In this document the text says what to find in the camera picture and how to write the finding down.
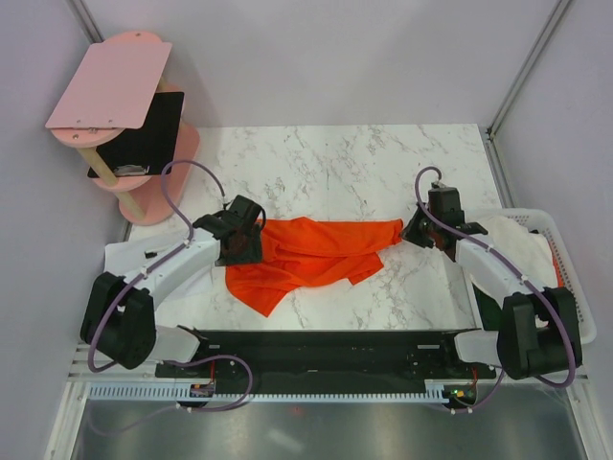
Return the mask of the orange t shirt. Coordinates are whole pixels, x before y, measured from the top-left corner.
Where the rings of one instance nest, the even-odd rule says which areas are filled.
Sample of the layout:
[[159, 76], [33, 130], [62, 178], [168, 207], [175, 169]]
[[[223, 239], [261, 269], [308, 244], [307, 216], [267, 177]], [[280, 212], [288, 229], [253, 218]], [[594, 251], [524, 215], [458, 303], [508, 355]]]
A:
[[228, 291], [267, 317], [298, 288], [347, 280], [356, 285], [383, 268], [379, 252], [401, 242], [403, 221], [269, 220], [261, 234], [262, 261], [229, 266]]

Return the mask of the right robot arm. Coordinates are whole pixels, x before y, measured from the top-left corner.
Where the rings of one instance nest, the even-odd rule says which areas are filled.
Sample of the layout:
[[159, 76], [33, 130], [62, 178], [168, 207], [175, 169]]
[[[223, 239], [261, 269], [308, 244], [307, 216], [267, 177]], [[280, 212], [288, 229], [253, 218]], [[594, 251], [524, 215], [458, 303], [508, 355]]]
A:
[[514, 380], [535, 378], [558, 388], [574, 381], [582, 364], [574, 294], [522, 272], [483, 225], [466, 221], [457, 189], [434, 184], [400, 235], [441, 251], [500, 311], [497, 329], [457, 333], [454, 344], [439, 352], [446, 375], [460, 377], [478, 362], [499, 367]]

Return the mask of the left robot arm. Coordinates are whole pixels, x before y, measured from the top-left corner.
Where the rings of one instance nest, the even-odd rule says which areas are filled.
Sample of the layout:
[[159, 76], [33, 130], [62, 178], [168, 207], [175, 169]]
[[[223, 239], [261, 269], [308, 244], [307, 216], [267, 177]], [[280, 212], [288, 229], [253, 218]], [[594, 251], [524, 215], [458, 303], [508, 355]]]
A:
[[79, 335], [89, 345], [87, 365], [100, 373], [114, 365], [131, 370], [147, 360], [177, 364], [190, 377], [210, 366], [203, 338], [185, 327], [156, 324], [157, 308], [194, 274], [215, 266], [262, 262], [266, 213], [237, 195], [222, 210], [188, 221], [186, 236], [128, 271], [105, 271], [91, 288]]

